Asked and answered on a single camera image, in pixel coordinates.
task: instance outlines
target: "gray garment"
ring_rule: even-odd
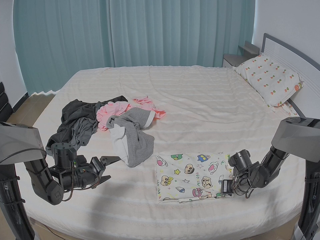
[[[92,136],[98,129],[96,120],[87,117],[79,118],[72,126],[72,139],[70,144],[78,150],[81,146],[86,146]]]
[[[133,107],[122,115],[109,117],[106,127],[114,128],[114,124],[124,126],[124,134],[128,143],[128,166],[134,167],[149,158],[153,153],[154,137],[144,133],[140,127],[147,123],[151,111]]]

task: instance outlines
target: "white pillow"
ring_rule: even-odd
[[[262,96],[268,107],[280,106],[303,86],[298,73],[263,53],[233,69]]]

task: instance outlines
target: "bed sheet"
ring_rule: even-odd
[[[34,194],[23,164],[17,164],[19,186],[32,218],[81,239],[242,239],[278,227],[301,208],[304,161],[293,155],[279,176],[256,189],[250,199],[235,196],[187,203],[158,203],[156,157],[162,154],[214,154],[248,149],[252,162],[270,148],[283,109],[272,112],[261,96],[233,69],[201,66],[98,68],[76,73],[40,115],[34,127],[42,142],[60,125],[70,101],[104,101],[124,95],[148,95],[166,110],[145,132],[154,136],[154,153],[130,168],[123,161],[107,167],[112,178],[94,190],[76,191],[68,202],[52,206]],[[109,131],[98,130],[78,150],[112,156]],[[47,157],[49,166],[54,164]]]

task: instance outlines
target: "floor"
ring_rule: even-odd
[[[7,122],[10,123],[22,123],[27,126],[33,126],[42,111],[47,107],[50,101],[53,99],[55,94],[33,94],[29,97],[21,107],[10,116]],[[298,216],[293,218],[288,223],[273,229],[267,233],[256,235],[250,238],[242,240],[290,240],[294,224],[298,220]],[[34,229],[39,233],[42,240],[80,240],[79,238],[74,238],[67,236],[66,234],[60,233],[54,229],[46,227],[41,222],[38,222],[30,218],[30,222]],[[14,235],[10,230],[8,223],[6,222],[2,211],[0,210],[0,232],[1,239],[4,240],[14,240]]]

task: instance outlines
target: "curtain fold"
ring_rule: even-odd
[[[255,0],[14,0],[29,94],[98,67],[222,66],[251,42]]]

